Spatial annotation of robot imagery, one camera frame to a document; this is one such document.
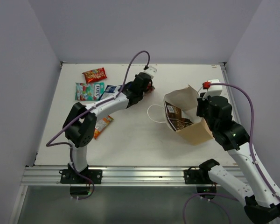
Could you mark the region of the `brown chip bag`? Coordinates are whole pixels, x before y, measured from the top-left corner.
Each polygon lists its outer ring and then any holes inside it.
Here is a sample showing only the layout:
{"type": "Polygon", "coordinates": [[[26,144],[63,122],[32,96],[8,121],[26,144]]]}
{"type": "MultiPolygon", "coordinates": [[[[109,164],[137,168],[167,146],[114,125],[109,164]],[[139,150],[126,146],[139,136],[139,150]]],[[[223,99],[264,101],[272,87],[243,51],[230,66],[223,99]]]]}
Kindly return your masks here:
{"type": "Polygon", "coordinates": [[[185,114],[180,108],[164,102],[164,108],[166,112],[166,119],[173,131],[180,131],[193,124],[187,114],[185,114]]]}

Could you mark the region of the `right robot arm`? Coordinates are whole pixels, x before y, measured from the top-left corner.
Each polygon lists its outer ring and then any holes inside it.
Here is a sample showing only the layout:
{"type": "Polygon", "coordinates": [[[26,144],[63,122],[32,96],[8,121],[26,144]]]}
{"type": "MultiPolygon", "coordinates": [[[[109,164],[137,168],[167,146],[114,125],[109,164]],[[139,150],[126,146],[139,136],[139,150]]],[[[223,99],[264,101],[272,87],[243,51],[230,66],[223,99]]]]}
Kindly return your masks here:
{"type": "Polygon", "coordinates": [[[233,121],[228,99],[202,93],[197,102],[197,116],[205,119],[216,142],[233,158],[246,179],[242,182],[210,159],[199,166],[200,181],[222,186],[242,204],[254,224],[267,224],[278,218],[280,188],[257,156],[245,128],[233,121]]]}

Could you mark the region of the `red Doritos chip bag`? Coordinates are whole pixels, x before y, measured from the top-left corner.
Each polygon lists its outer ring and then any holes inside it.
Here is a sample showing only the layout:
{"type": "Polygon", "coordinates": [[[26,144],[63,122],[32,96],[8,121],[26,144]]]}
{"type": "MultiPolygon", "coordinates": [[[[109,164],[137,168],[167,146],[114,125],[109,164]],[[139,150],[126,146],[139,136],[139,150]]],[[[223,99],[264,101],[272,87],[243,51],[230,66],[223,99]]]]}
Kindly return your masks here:
{"type": "Polygon", "coordinates": [[[153,85],[149,85],[145,91],[145,93],[150,93],[153,92],[155,90],[155,87],[153,85]]]}

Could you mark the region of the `brown paper bag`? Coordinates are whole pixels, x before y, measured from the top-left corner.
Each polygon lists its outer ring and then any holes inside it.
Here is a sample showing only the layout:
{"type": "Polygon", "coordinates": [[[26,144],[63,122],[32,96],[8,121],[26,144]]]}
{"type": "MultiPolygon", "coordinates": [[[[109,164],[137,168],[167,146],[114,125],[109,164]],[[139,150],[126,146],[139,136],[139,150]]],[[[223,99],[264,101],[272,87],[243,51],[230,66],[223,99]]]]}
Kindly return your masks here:
{"type": "Polygon", "coordinates": [[[191,145],[200,145],[213,139],[213,135],[209,130],[205,119],[196,115],[198,106],[197,96],[198,92],[191,86],[172,91],[164,96],[163,103],[161,105],[150,105],[147,109],[147,116],[151,121],[155,123],[164,123],[170,130],[172,130],[166,119],[164,102],[167,101],[168,103],[180,108],[189,116],[193,124],[180,131],[172,131],[181,136],[191,145]]]}

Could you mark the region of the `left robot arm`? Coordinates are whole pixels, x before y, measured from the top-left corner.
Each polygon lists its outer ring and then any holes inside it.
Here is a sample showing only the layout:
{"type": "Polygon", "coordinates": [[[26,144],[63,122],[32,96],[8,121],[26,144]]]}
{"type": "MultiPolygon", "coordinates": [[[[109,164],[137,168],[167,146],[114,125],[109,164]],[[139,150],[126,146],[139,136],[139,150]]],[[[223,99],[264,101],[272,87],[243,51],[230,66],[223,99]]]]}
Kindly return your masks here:
{"type": "Polygon", "coordinates": [[[73,146],[70,156],[70,166],[73,169],[71,178],[77,183],[83,183],[88,177],[85,170],[87,164],[87,145],[94,136],[95,126],[101,119],[119,110],[124,110],[137,104],[144,97],[147,88],[152,84],[154,73],[147,71],[135,76],[132,82],[124,85],[122,91],[118,91],[96,103],[73,105],[64,125],[70,125],[65,130],[65,137],[73,146]]]}

